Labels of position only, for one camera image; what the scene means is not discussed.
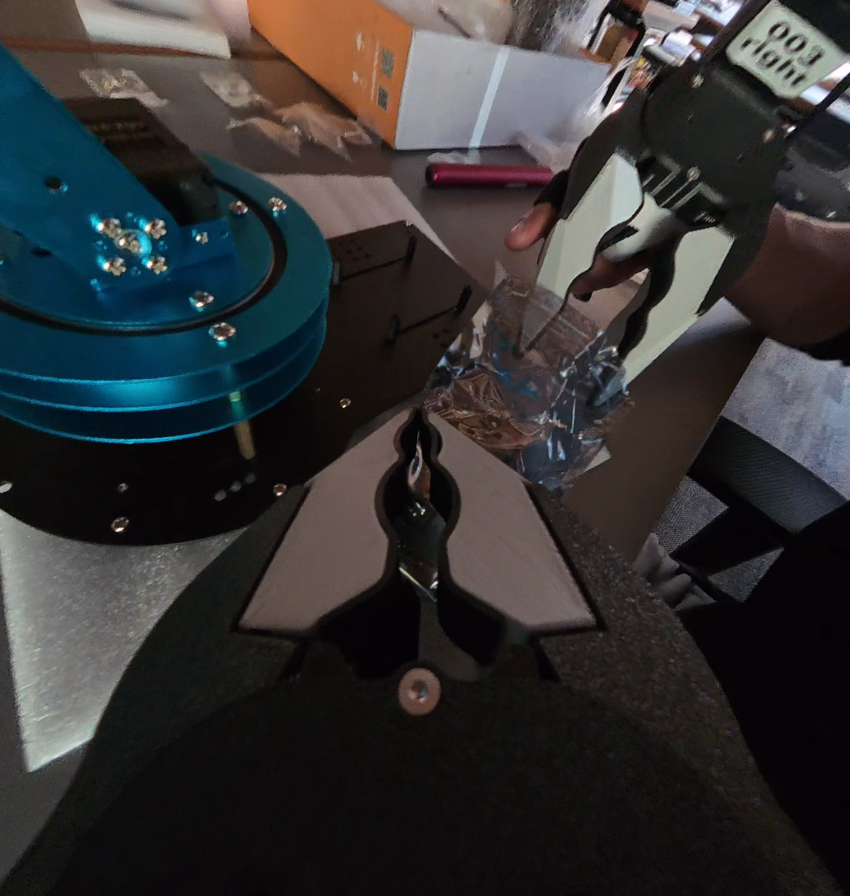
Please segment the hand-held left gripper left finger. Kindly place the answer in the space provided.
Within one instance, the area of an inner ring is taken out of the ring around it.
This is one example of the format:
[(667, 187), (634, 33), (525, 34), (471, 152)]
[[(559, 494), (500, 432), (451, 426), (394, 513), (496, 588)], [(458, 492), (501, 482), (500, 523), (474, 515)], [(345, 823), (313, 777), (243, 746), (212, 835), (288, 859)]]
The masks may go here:
[(403, 472), (401, 440), (416, 423), (402, 410), (315, 476), (249, 599), (239, 628), (315, 633), (399, 576), (387, 512), (391, 478)]

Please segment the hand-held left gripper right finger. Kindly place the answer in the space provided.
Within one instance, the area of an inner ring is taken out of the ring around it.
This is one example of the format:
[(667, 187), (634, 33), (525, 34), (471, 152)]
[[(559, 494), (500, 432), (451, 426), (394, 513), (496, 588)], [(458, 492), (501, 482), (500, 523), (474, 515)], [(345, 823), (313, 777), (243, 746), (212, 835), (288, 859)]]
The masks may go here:
[(518, 473), (430, 412), (435, 471), (450, 488), (439, 569), (461, 599), (526, 632), (598, 628), (576, 575)]

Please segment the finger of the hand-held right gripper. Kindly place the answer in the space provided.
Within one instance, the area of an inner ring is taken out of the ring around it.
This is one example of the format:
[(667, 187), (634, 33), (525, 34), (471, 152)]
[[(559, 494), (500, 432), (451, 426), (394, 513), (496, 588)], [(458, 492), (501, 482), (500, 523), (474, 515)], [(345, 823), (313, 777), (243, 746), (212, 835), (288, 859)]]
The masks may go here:
[(632, 161), (611, 155), (547, 240), (536, 282), (523, 308), (522, 348), (531, 350), (571, 297), (583, 297), (584, 278), (602, 257), (603, 241), (618, 238), (643, 207)]
[(696, 230), (656, 258), (618, 344), (625, 382), (642, 375), (698, 320), (734, 242), (725, 230)]

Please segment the red electric screwdriver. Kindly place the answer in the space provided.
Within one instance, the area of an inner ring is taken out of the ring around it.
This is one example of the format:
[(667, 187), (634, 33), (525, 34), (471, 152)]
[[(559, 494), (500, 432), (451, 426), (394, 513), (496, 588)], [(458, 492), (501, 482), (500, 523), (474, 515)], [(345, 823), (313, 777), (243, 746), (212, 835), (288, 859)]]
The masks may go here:
[(435, 189), (538, 188), (554, 176), (544, 167), (448, 162), (431, 163), (424, 173), (426, 185)]

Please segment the silver foil bag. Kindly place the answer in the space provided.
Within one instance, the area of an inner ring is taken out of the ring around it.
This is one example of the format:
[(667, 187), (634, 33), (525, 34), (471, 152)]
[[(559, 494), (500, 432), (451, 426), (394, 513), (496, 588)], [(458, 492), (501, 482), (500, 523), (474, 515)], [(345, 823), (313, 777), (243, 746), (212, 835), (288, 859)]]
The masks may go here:
[(531, 485), (564, 497), (603, 462), (631, 406), (618, 349), (569, 300), (526, 280), (498, 282), (444, 354), (424, 408)]

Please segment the person's right hand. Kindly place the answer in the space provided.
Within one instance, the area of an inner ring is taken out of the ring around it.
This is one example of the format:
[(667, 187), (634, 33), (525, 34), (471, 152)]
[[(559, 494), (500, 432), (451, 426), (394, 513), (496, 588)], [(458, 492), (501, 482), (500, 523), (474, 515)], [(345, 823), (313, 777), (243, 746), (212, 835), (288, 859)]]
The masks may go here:
[[(508, 233), (506, 248), (522, 252), (532, 247), (549, 236), (556, 221), (557, 209), (551, 203), (535, 204)], [(587, 273), (572, 281), (568, 292), (581, 301), (588, 301), (592, 293), (616, 287), (650, 268), (659, 252), (660, 249), (655, 247), (619, 262), (612, 262), (601, 254)]]

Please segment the person's grey pants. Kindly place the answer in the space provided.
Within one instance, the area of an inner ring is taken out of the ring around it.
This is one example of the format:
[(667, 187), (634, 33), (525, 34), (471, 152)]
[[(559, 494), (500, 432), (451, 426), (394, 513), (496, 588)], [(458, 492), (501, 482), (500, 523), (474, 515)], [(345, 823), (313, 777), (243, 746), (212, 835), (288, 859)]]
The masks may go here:
[(655, 533), (651, 533), (643, 543), (633, 561), (633, 568), (648, 582), (653, 594), (677, 612), (706, 603), (707, 595), (666, 552)]

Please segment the orange and white cardboard box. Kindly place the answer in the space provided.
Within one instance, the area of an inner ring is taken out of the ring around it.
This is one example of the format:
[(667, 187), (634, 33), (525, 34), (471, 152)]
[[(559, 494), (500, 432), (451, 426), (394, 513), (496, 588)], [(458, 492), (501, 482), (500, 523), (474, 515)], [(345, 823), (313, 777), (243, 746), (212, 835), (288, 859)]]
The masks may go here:
[(250, 1), (263, 39), (398, 151), (500, 148), (564, 128), (607, 63), (464, 36), (453, 2)]

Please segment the black office chair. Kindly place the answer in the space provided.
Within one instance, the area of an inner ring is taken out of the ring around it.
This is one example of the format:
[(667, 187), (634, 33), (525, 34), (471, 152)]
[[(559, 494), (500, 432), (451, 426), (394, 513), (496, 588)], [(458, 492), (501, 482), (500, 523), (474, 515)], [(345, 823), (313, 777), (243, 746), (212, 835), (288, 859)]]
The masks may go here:
[(687, 476), (724, 511), (672, 554), (680, 570), (716, 602), (736, 599), (711, 577), (792, 546), (808, 527), (849, 499), (741, 425), (719, 418)]

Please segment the white foam sheet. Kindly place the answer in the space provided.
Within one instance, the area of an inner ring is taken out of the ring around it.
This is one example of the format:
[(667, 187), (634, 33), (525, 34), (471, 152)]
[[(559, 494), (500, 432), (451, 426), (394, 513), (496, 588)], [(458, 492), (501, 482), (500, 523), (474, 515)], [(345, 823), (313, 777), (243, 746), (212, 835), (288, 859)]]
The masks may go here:
[(377, 311), (429, 225), (387, 175), (266, 175), (357, 267), (332, 293), (323, 352), (281, 403), (234, 430), (152, 443), (70, 440), (0, 417), (0, 598), (28, 772), (89, 741), (128, 663), (184, 587), (281, 497), (348, 450), (388, 409)]

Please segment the small clear hardware bag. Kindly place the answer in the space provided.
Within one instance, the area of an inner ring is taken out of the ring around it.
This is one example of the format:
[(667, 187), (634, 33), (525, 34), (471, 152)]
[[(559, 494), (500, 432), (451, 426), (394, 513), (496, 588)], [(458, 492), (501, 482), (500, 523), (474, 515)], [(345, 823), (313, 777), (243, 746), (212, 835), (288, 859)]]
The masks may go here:
[(247, 131), (258, 133), (289, 155), (298, 158), (304, 143), (304, 134), (297, 126), (263, 117), (230, 120), (227, 129), (232, 132)]
[(278, 107), (275, 115), (279, 123), (300, 140), (348, 162), (351, 161), (351, 148), (373, 144), (373, 138), (359, 120), (331, 113), (314, 103), (300, 102)]
[(199, 74), (199, 78), (218, 99), (231, 109), (249, 110), (270, 105), (270, 101), (239, 73), (204, 71)]

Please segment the person's black clothing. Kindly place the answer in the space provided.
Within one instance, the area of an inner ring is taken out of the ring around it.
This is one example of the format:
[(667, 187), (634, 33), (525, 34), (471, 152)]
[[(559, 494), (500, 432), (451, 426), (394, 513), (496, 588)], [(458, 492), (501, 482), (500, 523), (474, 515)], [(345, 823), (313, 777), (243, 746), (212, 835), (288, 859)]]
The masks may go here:
[(681, 621), (780, 806), (850, 894), (850, 502), (804, 529), (745, 602)]

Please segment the white foam packing insert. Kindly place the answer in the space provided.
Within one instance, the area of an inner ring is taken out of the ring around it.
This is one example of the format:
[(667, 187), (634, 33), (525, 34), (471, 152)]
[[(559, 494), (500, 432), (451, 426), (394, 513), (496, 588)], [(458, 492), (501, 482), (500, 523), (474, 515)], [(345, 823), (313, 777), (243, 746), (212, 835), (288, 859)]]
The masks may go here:
[(205, 1), (77, 1), (96, 44), (231, 57), (229, 37)]

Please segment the clear bag with white parts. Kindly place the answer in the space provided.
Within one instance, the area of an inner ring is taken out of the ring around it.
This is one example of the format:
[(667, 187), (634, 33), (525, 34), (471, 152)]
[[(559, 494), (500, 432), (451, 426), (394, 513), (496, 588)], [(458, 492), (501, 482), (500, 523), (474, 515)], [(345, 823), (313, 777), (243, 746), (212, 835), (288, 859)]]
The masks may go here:
[(138, 73), (129, 69), (82, 69), (80, 78), (100, 98), (135, 99), (152, 109), (169, 104)]

